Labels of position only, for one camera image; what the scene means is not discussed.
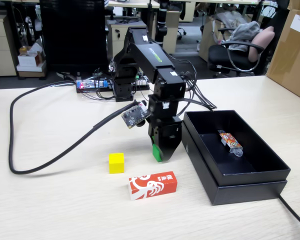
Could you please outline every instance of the cable bundle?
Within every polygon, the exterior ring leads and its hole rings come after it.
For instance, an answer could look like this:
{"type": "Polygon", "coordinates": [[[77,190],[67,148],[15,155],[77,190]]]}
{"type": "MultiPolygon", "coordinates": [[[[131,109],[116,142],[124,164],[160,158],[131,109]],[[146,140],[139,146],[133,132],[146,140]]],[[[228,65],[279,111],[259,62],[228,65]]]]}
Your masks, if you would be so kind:
{"type": "Polygon", "coordinates": [[[176,99],[178,101],[188,102],[187,105],[177,114],[177,116],[179,117],[181,114],[183,114],[185,112],[185,110],[187,109],[187,107],[190,105],[190,103],[199,104],[203,107],[206,107],[210,111],[213,111],[213,109],[216,109],[217,106],[214,105],[211,101],[209,101],[203,95],[203,93],[200,91],[199,87],[197,86],[197,80],[198,80],[197,77],[198,77],[198,75],[197,75],[197,71],[196,71],[195,66],[187,59],[176,59],[173,56],[171,56],[169,53],[167,53],[165,50],[163,50],[163,51],[166,54],[166,56],[172,62],[178,62],[178,63],[181,63],[181,64],[190,64],[193,68],[193,75],[189,71],[187,71],[186,73],[181,72],[181,73],[178,74],[182,79],[186,80],[186,84],[187,84],[188,87],[185,89],[185,91],[189,92],[190,97],[189,98],[176,99]],[[199,98],[200,102],[193,100],[195,95],[199,98]]]}

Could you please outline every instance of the white box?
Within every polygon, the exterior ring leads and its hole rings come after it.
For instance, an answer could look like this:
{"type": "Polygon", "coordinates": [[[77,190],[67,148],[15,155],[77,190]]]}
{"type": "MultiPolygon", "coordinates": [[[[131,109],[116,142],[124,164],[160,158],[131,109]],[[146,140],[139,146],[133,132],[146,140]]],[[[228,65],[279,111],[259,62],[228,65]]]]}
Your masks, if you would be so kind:
{"type": "Polygon", "coordinates": [[[36,67],[40,62],[38,54],[35,53],[20,54],[18,59],[19,65],[23,67],[36,67]]]}
{"type": "Polygon", "coordinates": [[[19,72],[43,72],[46,69],[47,62],[39,63],[38,66],[16,66],[19,72]]]}

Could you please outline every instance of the black robotic arm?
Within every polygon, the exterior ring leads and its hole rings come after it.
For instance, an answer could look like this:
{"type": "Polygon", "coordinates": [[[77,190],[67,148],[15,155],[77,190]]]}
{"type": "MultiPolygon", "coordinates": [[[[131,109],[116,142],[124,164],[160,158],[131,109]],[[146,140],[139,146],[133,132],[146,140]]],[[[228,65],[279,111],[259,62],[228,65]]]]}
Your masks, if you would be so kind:
{"type": "Polygon", "coordinates": [[[154,84],[149,95],[151,116],[148,134],[158,162],[169,160],[181,142],[181,123],[176,116],[178,101],[185,96],[186,82],[176,74],[175,66],[162,48],[147,37],[145,27],[129,27],[124,47],[114,57],[113,91],[117,101],[133,100],[132,84],[139,68],[154,84]]]}

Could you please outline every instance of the red packaging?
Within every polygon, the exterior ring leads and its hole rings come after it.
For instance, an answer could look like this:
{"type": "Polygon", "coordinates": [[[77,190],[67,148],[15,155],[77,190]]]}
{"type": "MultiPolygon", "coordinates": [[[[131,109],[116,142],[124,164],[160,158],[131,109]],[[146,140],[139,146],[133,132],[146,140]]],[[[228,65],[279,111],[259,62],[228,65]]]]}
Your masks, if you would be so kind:
{"type": "Polygon", "coordinates": [[[129,178],[131,200],[145,199],[177,190],[177,179],[173,171],[129,178]]]}

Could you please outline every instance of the desk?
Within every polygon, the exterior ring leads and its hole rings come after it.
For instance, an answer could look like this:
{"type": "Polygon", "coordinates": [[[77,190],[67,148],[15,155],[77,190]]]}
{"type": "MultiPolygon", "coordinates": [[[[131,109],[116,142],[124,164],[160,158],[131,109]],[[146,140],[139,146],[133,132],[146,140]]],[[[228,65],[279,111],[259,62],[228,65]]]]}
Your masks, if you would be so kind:
{"type": "MultiPolygon", "coordinates": [[[[3,0],[3,1],[12,1],[19,3],[39,3],[40,0],[3,0]]],[[[115,0],[109,0],[109,7],[123,7],[123,8],[147,8],[148,0],[129,0],[127,2],[118,2],[115,0]]],[[[156,1],[151,1],[152,8],[158,9],[159,3],[156,1]]]]}
{"type": "MultiPolygon", "coordinates": [[[[123,7],[123,8],[147,8],[149,0],[129,0],[127,2],[118,2],[115,0],[109,0],[110,7],[123,7]]],[[[156,1],[151,1],[152,8],[158,9],[160,4],[156,1]]]]}
{"type": "MultiPolygon", "coordinates": [[[[219,110],[236,110],[291,168],[282,196],[300,215],[300,98],[265,76],[198,86],[219,110]]],[[[0,90],[0,240],[300,239],[300,223],[278,199],[211,206],[182,144],[159,164],[147,124],[128,129],[120,117],[46,169],[12,174],[9,107],[27,90],[0,90]],[[108,174],[108,154],[115,152],[124,153],[125,173],[108,174]],[[129,177],[165,171],[176,175],[175,193],[130,200],[129,177]]],[[[139,92],[136,99],[143,99],[139,92]]],[[[22,98],[14,108],[16,169],[52,159],[126,104],[83,98],[73,86],[22,98]]],[[[190,104],[188,110],[206,109],[190,104]]]]}
{"type": "MultiPolygon", "coordinates": [[[[211,3],[211,4],[247,4],[247,5],[257,5],[260,1],[258,0],[178,0],[180,2],[196,2],[196,3],[211,3]]],[[[264,1],[263,5],[269,5],[269,1],[264,1]]]]}

